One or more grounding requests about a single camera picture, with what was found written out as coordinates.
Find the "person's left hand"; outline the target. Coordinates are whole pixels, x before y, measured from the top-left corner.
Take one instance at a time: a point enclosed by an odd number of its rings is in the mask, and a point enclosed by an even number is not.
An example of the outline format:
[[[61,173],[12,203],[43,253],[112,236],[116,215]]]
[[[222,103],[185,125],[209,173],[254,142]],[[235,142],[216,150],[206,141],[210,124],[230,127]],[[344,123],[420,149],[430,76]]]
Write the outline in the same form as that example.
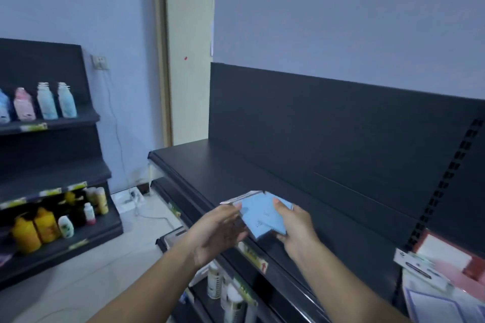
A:
[[[248,228],[241,215],[233,220],[216,220],[214,209],[203,215],[186,232],[182,246],[189,260],[201,268],[248,236]]]

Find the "light blue packet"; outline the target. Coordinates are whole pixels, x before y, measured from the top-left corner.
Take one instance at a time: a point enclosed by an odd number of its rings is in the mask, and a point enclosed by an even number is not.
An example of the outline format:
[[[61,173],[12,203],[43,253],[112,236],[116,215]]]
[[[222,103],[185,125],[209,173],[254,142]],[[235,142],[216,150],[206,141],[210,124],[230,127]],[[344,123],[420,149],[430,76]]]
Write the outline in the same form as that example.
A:
[[[281,235],[287,234],[283,218],[274,208],[274,198],[278,199],[288,209],[294,209],[293,203],[268,191],[249,191],[220,204],[241,204],[239,211],[241,219],[249,229],[250,234],[258,240],[272,231]]]

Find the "person's right forearm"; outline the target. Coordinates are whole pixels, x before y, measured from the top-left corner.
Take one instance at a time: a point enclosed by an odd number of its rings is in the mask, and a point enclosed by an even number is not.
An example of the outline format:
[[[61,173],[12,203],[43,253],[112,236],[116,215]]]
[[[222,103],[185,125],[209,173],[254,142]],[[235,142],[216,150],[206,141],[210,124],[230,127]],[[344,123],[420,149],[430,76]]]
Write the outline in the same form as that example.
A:
[[[290,256],[332,323],[412,323],[321,242],[298,242]]]

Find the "large black shelf unit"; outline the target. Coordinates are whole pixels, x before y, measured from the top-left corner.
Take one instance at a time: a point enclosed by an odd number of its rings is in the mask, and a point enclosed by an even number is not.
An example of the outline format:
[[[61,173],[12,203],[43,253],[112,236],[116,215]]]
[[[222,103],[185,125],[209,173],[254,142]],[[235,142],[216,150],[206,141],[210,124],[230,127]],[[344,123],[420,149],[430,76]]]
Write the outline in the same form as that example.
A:
[[[485,100],[213,63],[209,138],[149,159],[188,225],[248,191],[299,205],[388,302],[426,229],[485,258]]]

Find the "white tall bottle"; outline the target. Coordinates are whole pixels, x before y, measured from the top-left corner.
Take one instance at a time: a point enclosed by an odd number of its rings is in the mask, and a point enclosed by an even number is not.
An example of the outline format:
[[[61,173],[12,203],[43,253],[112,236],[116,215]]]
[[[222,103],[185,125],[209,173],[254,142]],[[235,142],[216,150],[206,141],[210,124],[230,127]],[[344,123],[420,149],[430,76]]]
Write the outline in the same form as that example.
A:
[[[210,299],[217,300],[221,296],[222,274],[219,266],[215,261],[208,265],[207,274],[207,294]]]
[[[232,284],[228,285],[224,308],[224,323],[243,323],[244,306],[245,301],[238,290]]]

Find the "white power strip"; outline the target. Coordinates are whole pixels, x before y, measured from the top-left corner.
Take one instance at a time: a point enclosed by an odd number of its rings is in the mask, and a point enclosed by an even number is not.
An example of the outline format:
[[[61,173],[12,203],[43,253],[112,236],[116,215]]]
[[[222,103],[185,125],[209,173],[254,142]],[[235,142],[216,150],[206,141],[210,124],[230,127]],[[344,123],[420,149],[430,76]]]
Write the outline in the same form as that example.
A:
[[[138,210],[145,202],[145,198],[138,187],[112,193],[111,200],[119,214]]]

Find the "white blister packet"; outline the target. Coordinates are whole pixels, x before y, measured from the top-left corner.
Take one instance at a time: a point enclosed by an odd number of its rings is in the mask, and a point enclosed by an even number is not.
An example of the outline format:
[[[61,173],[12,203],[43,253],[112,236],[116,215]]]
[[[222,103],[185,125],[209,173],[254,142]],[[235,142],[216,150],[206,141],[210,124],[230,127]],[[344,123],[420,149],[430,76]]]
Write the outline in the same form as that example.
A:
[[[432,262],[419,257],[415,253],[396,248],[393,261],[403,270],[408,271],[411,275],[435,289],[446,291],[450,286],[449,279],[439,273]]]

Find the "white bottle green label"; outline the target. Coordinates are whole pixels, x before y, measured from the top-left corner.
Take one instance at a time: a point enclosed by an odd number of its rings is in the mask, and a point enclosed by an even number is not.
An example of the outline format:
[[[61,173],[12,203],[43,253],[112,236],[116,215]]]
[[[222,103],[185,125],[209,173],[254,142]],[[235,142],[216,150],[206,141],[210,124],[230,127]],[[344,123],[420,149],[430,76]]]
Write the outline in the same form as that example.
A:
[[[64,239],[69,239],[74,236],[74,226],[67,215],[58,218],[58,228]]]

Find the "beige door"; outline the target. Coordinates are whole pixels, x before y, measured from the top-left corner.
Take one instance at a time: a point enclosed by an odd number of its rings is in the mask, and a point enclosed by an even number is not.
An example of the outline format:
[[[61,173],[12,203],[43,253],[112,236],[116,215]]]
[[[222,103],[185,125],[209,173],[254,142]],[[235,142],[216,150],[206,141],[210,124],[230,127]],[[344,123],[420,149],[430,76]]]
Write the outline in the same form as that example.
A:
[[[166,0],[173,144],[208,138],[214,0]]]

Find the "red box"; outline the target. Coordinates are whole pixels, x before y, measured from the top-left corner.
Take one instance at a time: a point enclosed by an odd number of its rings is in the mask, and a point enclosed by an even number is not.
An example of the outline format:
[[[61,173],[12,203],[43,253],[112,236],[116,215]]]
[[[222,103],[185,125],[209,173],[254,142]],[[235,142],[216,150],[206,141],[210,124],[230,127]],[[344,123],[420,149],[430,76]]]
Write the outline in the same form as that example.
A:
[[[479,256],[429,229],[422,232],[411,251],[435,265],[446,266],[461,280],[473,280],[485,287],[485,254]]]

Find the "yellow plastic jug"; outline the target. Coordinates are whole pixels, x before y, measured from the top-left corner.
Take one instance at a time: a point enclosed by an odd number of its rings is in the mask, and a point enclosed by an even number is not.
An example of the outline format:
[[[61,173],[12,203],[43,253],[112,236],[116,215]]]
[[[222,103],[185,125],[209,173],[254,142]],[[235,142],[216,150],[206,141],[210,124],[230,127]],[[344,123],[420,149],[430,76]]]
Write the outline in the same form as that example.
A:
[[[54,213],[44,207],[38,208],[33,222],[43,244],[51,243],[61,237]]]
[[[42,246],[37,229],[31,220],[21,216],[16,217],[11,233],[22,254],[30,254],[39,250]]]

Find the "white blue-edged packet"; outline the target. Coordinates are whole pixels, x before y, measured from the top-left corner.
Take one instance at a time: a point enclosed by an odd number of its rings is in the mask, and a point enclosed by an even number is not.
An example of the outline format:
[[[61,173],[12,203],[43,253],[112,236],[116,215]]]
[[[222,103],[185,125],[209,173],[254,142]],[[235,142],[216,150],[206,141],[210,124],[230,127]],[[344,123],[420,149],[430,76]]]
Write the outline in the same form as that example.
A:
[[[403,271],[402,290],[413,323],[485,323],[485,303],[460,289],[442,292]]]

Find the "pink packet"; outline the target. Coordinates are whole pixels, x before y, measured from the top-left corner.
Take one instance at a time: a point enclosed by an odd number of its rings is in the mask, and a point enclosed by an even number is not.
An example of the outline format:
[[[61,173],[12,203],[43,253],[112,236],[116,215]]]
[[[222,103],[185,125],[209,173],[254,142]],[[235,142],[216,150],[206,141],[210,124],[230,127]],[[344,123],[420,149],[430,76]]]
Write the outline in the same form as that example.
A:
[[[437,260],[434,263],[435,269],[444,275],[454,288],[466,292],[468,295],[485,303],[485,282],[476,281],[468,277],[464,272],[454,265]]]

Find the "light blue plastic bottle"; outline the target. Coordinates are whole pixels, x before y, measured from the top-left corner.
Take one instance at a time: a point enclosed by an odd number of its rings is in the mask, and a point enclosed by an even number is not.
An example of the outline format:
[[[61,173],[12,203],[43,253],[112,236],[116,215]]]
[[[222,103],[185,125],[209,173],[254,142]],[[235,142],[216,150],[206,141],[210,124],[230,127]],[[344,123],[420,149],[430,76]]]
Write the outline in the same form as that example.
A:
[[[57,120],[59,118],[54,96],[47,82],[39,82],[37,85],[37,101],[43,119]]]
[[[70,87],[64,82],[58,82],[58,101],[64,118],[76,118],[78,116],[74,97]]]

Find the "pink plastic bottle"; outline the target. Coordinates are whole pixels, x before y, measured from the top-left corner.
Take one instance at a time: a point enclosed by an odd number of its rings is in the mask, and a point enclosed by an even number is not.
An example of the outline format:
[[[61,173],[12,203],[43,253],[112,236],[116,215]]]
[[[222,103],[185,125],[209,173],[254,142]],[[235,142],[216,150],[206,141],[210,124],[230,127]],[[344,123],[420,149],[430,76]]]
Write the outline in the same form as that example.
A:
[[[36,114],[31,95],[23,87],[15,90],[14,107],[17,117],[22,122],[36,120]]]

